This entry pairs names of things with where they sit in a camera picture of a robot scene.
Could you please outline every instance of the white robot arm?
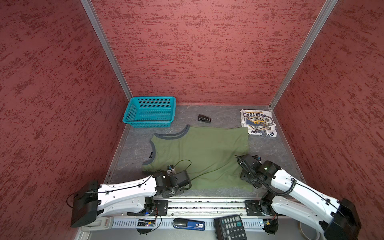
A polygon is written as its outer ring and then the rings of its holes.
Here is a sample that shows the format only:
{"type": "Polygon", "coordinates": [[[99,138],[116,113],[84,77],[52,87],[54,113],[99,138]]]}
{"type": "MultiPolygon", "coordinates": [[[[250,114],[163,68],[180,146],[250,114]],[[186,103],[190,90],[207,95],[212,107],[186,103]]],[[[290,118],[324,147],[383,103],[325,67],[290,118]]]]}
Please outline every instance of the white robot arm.
{"type": "Polygon", "coordinates": [[[73,196],[71,227],[85,226],[98,217],[121,212],[151,214],[155,208],[153,196],[180,195],[191,186],[187,172],[176,174],[173,165],[167,171],[131,182],[99,185],[96,180],[90,181],[73,196]]]}
{"type": "Polygon", "coordinates": [[[270,161],[262,164],[249,154],[236,157],[243,168],[241,179],[257,188],[264,185],[268,189],[260,200],[264,215],[286,215],[316,229],[327,240],[357,239],[361,223],[352,202],[327,196],[270,161]],[[277,192],[271,186],[284,192],[277,192]],[[286,195],[299,202],[285,198],[286,195]]]}
{"type": "MultiPolygon", "coordinates": [[[[247,154],[236,158],[243,168],[242,180],[257,188],[264,185],[268,189],[258,206],[263,215],[286,215],[316,229],[327,240],[357,239],[361,223],[352,202],[327,196],[280,166],[270,161],[261,163],[260,157],[247,154]],[[298,202],[286,198],[287,195],[298,202]]],[[[71,227],[85,226],[98,217],[122,212],[153,214],[153,196],[172,197],[190,187],[187,172],[176,174],[173,165],[168,166],[167,171],[157,171],[149,177],[121,184],[98,185],[97,181],[91,181],[74,194],[71,227]]]]}

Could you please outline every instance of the blue basket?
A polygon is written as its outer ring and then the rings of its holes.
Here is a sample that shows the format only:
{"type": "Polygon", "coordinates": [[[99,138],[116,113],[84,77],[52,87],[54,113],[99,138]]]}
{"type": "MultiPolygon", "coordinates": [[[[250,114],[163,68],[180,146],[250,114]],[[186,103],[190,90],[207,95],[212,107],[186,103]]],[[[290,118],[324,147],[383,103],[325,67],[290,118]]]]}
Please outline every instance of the blue basket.
{"type": "Polygon", "coordinates": [[[132,127],[170,127],[176,110],[174,97],[134,97],[122,121],[132,127]]]}

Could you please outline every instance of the green tank top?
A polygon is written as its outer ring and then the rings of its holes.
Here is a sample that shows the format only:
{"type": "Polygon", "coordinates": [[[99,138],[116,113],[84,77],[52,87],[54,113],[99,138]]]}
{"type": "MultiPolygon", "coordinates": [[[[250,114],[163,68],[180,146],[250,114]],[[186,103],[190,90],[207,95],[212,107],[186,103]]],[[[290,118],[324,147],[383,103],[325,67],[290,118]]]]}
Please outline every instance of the green tank top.
{"type": "Polygon", "coordinates": [[[191,189],[239,187],[252,191],[251,184],[240,180],[242,168],[234,157],[248,153],[246,127],[224,129],[187,125],[176,134],[155,133],[150,143],[153,155],[143,163],[145,171],[166,170],[168,165],[188,159],[192,162],[190,167],[189,161],[182,161],[175,169],[181,172],[188,167],[191,189]]]}

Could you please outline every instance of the black mounting plate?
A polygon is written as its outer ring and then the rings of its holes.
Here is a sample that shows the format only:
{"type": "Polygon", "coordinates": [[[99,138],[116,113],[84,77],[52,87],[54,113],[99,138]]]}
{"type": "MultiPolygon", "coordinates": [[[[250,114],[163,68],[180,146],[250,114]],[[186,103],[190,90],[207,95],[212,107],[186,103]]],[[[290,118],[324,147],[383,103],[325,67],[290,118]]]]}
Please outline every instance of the black mounting plate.
{"type": "Polygon", "coordinates": [[[259,200],[245,200],[245,210],[247,211],[247,216],[262,216],[266,217],[263,215],[261,212],[261,207],[259,206],[259,200]]]}
{"type": "Polygon", "coordinates": [[[155,206],[157,207],[157,214],[160,216],[166,216],[168,211],[168,200],[155,199],[155,206]]]}

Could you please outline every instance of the printed graphic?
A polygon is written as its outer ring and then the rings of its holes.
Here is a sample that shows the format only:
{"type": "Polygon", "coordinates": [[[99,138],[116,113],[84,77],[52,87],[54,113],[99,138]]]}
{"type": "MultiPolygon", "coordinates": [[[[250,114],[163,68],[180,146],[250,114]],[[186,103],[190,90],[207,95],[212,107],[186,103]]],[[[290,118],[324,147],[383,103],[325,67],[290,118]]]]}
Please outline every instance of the printed graphic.
{"type": "Polygon", "coordinates": [[[276,124],[272,113],[263,110],[241,110],[242,127],[248,127],[248,133],[253,135],[276,137],[276,124]]]}

